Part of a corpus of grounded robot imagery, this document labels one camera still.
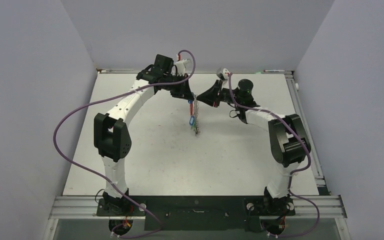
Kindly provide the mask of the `grey red keyring holder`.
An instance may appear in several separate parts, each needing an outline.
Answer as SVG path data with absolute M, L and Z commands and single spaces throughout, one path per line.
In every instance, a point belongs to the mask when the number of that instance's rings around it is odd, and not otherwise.
M 199 126 L 199 102 L 197 100 L 197 96 L 193 93 L 194 95 L 194 100 L 188 100 L 189 103 L 189 114 L 190 117 L 194 116 L 195 117 L 195 124 L 196 127 L 191 127 L 190 129 L 194 132 L 196 136 L 200 134 L 200 126 Z

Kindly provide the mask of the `blue key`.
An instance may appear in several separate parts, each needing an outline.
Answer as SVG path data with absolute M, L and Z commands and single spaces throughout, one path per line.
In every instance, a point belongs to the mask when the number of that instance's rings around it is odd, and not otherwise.
M 191 127 L 193 127 L 193 125 L 195 124 L 195 116 L 194 115 L 191 115 L 190 116 L 190 119 L 189 119 L 189 125 L 191 126 Z

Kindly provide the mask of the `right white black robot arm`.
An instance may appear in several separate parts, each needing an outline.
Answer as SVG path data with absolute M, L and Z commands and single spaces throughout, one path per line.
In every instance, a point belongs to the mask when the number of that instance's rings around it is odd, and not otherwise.
M 294 174 L 311 165 L 311 145 L 298 114 L 282 115 L 262 108 L 253 97 L 254 83 L 241 79 L 235 88 L 231 81 L 218 79 L 212 87 L 197 96 L 197 100 L 211 107 L 227 103 L 234 107 L 241 122 L 259 127 L 269 133 L 274 172 L 264 189 L 262 211 L 276 215 L 291 208 L 291 187 Z

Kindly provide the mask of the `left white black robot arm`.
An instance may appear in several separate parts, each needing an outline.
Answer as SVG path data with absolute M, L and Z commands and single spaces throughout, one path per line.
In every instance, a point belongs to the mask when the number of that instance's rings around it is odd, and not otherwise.
M 187 78 L 190 59 L 172 58 L 158 54 L 153 64 L 141 70 L 129 89 L 129 93 L 106 113 L 98 113 L 93 120 L 93 144 L 104 164 L 108 182 L 103 192 L 104 206 L 116 215 L 125 215 L 133 209 L 127 199 L 125 160 L 132 148 L 129 125 L 141 107 L 159 90 L 169 91 L 172 97 L 192 100 Z

